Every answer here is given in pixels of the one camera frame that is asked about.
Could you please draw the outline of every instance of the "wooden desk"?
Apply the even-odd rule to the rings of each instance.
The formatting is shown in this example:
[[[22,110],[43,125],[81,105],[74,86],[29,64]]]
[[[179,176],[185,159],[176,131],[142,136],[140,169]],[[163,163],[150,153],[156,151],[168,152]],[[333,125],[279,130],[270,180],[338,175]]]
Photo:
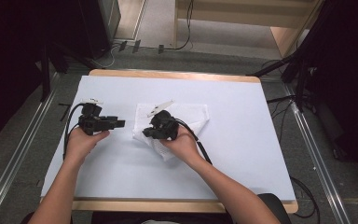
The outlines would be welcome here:
[[[177,21],[186,19],[190,0],[175,0]],[[192,20],[222,21],[269,26],[283,57],[296,45],[306,28],[312,25],[323,0],[195,0]]]
[[[290,179],[282,159],[281,149],[279,148],[279,144],[276,139],[276,133],[273,130],[267,104],[265,103],[264,93],[261,90],[261,85],[258,78],[177,72],[147,72],[136,70],[93,70],[90,72],[90,77],[84,78],[85,80],[90,81],[89,83],[95,84],[97,86],[85,85],[82,79],[79,84],[79,91],[74,100],[74,105],[76,104],[77,100],[81,99],[81,97],[84,97],[83,94],[86,91],[91,94],[92,97],[97,99],[99,99],[99,97],[105,96],[103,112],[106,111],[104,113],[107,114],[104,115],[115,115],[120,119],[125,119],[127,122],[127,130],[126,128],[113,130],[112,134],[110,134],[108,137],[112,139],[106,139],[106,141],[99,143],[97,146],[99,148],[95,148],[95,150],[93,150],[90,155],[88,155],[85,163],[83,164],[82,170],[80,170],[79,173],[73,209],[93,211],[224,213],[225,209],[223,205],[216,200],[213,193],[211,196],[211,190],[195,172],[191,171],[190,168],[188,168],[183,162],[180,162],[177,159],[171,159],[166,162],[162,161],[162,158],[157,155],[155,151],[153,151],[151,148],[145,147],[142,143],[131,139],[131,133],[128,133],[128,131],[131,131],[131,128],[133,128],[133,126],[131,127],[131,119],[133,120],[134,112],[131,111],[135,110],[136,107],[133,102],[141,103],[139,101],[144,101],[146,98],[155,98],[153,100],[163,102],[161,99],[166,99],[166,97],[174,97],[173,99],[178,100],[179,102],[183,99],[187,99],[186,101],[191,101],[188,100],[189,98],[183,96],[190,93],[190,96],[192,96],[191,99],[193,101],[188,103],[195,103],[201,99],[202,102],[205,102],[208,107],[211,108],[211,120],[208,122],[207,127],[202,131],[199,138],[208,151],[213,164],[226,174],[242,182],[242,184],[245,186],[247,184],[251,185],[250,189],[256,191],[256,193],[272,192],[276,195],[280,195],[281,191],[285,191],[283,195],[286,196],[283,197],[290,198],[290,200],[283,200],[286,211],[288,213],[294,213],[297,210],[298,206],[296,197],[294,196],[293,188],[291,186]],[[254,108],[252,105],[250,105],[250,103],[247,103],[251,108],[243,111],[243,113],[240,110],[230,110],[230,108],[236,104],[236,100],[230,97],[230,92],[232,90],[230,87],[233,86],[239,90],[244,91],[242,88],[243,85],[248,86],[252,90],[255,90],[252,97],[250,94],[246,94],[246,96],[244,96],[244,100],[246,101],[247,99],[251,98],[260,99],[261,102],[258,104],[259,106],[255,106]],[[218,90],[217,88],[219,86],[223,86],[224,91],[226,92]],[[210,87],[212,90],[217,92],[209,92],[209,94],[205,95],[193,94],[194,92],[205,87]],[[105,92],[100,92],[101,89],[110,89],[116,92],[109,92],[108,97],[106,97]],[[121,99],[125,98],[126,94],[128,93],[131,94],[131,97]],[[230,100],[225,100],[225,102],[221,101],[221,99],[225,99],[224,96],[228,96]],[[112,100],[115,102],[121,101],[120,107],[111,105],[109,102],[106,102],[111,100],[111,98],[115,98]],[[220,104],[217,106],[216,104],[213,105],[213,101],[220,102]],[[251,118],[250,120],[260,119],[261,117],[265,116],[267,117],[266,119],[260,119],[260,123],[257,122],[257,124],[255,124],[256,126],[249,124],[250,126],[241,133],[230,133],[230,131],[221,133],[221,131],[216,128],[215,125],[221,125],[221,122],[218,122],[218,117],[221,116],[219,114],[222,114],[222,112],[224,113],[226,109],[231,112],[233,111],[234,116],[244,116],[246,118]],[[227,122],[230,123],[228,127],[234,128],[236,124],[233,124],[230,121],[230,119],[232,119],[232,114],[227,113],[227,116]],[[241,118],[238,118],[238,122],[236,123],[237,125],[241,125]],[[249,137],[243,138],[243,134],[248,135]],[[226,142],[222,140],[208,140],[216,139],[215,136],[222,136],[224,139],[227,135],[230,135],[236,139],[235,142],[240,142],[241,140],[245,139],[245,142],[243,142],[245,145],[253,144],[254,147],[257,147],[257,150],[243,148],[242,145],[237,149],[231,150],[231,144],[233,141]],[[254,139],[252,139],[252,135],[255,135],[258,139],[262,138],[263,140],[257,140],[256,142],[253,142]],[[110,141],[114,143],[122,141],[121,147],[125,149],[121,150],[122,148],[118,146],[109,147],[108,145],[111,144],[109,143]],[[130,150],[134,150],[133,153],[135,153],[134,155],[136,158],[134,158],[133,155],[126,154],[130,153]],[[268,155],[262,156],[263,159],[260,160],[260,154],[257,153],[264,153],[263,151],[265,150],[268,151]],[[112,153],[118,153],[119,155],[108,155]],[[239,158],[239,156],[236,155],[238,153],[245,153],[247,158],[241,156],[241,159],[236,161],[236,159]],[[226,163],[227,166],[225,166],[222,162],[227,160],[229,163]],[[274,176],[267,179],[259,178],[260,172],[263,174],[265,172],[259,170],[257,171],[253,167],[258,167],[257,169],[260,170],[264,169],[264,165],[261,164],[263,162],[260,161],[266,161],[267,166],[272,163],[273,169],[270,169],[270,171],[272,173],[277,172],[281,177],[279,179],[274,179]],[[52,180],[54,179],[54,176],[58,172],[61,163],[62,141],[59,144],[57,152],[54,155],[53,161],[48,169],[45,185],[42,190],[42,197],[46,194],[49,186],[52,183]],[[95,166],[105,166],[105,168],[97,171],[100,172],[98,173],[100,175],[91,174],[87,171],[87,169],[92,170],[95,168]],[[120,179],[119,175],[124,175],[124,177],[122,177],[125,179],[125,181]],[[100,182],[103,182],[102,180],[109,186],[101,184]],[[130,197],[121,197],[122,194],[118,195],[119,192],[124,192],[124,194],[127,194],[128,192],[126,191],[126,188],[130,188]],[[166,194],[168,196],[163,196],[164,198],[159,198],[159,196],[156,197],[156,195],[159,195],[160,193],[165,194],[166,192],[161,191],[166,189],[172,189],[173,191],[179,190],[183,191],[184,193],[178,192],[178,194],[182,196],[179,195],[171,197],[172,193],[168,192]],[[195,191],[195,195],[198,196],[199,194],[202,194],[203,196],[198,198],[194,197],[193,195],[191,196],[191,199],[183,199],[184,194],[186,195],[185,197],[187,197],[187,194],[191,195],[193,191]]]

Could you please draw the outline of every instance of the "person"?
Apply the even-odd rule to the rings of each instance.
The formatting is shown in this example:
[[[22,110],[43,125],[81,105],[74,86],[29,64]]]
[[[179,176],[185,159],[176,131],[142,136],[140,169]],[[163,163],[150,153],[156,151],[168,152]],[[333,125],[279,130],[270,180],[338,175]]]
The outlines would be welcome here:
[[[88,136],[80,128],[73,129],[60,171],[28,223],[71,222],[72,201],[80,166],[97,143],[108,135],[106,131]],[[179,126],[175,140],[160,141],[201,176],[237,223],[279,223],[257,195],[202,158],[194,137],[186,128]]]

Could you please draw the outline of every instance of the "gray carpet floor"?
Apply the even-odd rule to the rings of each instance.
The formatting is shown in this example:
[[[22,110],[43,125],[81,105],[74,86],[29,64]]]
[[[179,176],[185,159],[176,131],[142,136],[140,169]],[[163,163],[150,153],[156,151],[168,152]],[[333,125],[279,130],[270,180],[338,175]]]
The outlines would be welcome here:
[[[238,56],[224,56],[195,52],[166,51],[157,54],[154,49],[140,49],[136,54],[131,49],[114,52],[115,63],[108,69],[145,69],[164,71],[190,71],[218,74],[244,75],[258,71],[266,60],[244,58]],[[109,64],[111,57],[106,55],[99,63]],[[71,104],[76,94],[77,84],[81,76],[89,70],[83,65],[69,60],[70,69],[67,74],[60,74],[60,81],[56,86],[56,94],[48,113],[36,133],[33,143],[18,171],[10,190],[0,207],[0,223],[20,223],[22,218],[34,211],[39,203],[39,196],[43,179],[48,170],[49,163],[62,136],[64,121],[60,121],[65,106]],[[275,77],[280,75],[274,71],[262,78],[262,86],[267,99],[285,95],[283,84]],[[0,175],[3,173],[8,161],[20,142],[34,112],[39,106],[41,89],[37,89],[13,116],[5,129],[0,133]],[[287,103],[279,105],[278,110],[285,109]],[[305,110],[308,124],[314,134],[315,140],[324,157],[324,162],[336,187],[345,203],[352,223],[358,223],[358,163],[341,162],[334,158],[332,146],[326,137],[323,125],[317,116]],[[336,223],[329,201],[326,198],[319,176],[314,170],[314,164],[306,148],[304,139],[291,110],[284,117],[283,113],[275,120],[277,135],[282,132],[282,153],[289,174],[304,182],[314,195],[321,211],[321,223]],[[302,189],[294,185],[299,203],[298,213],[309,214],[312,203]],[[91,212],[74,211],[76,224],[90,223]],[[316,223],[316,216],[302,219],[291,215],[293,223]]]

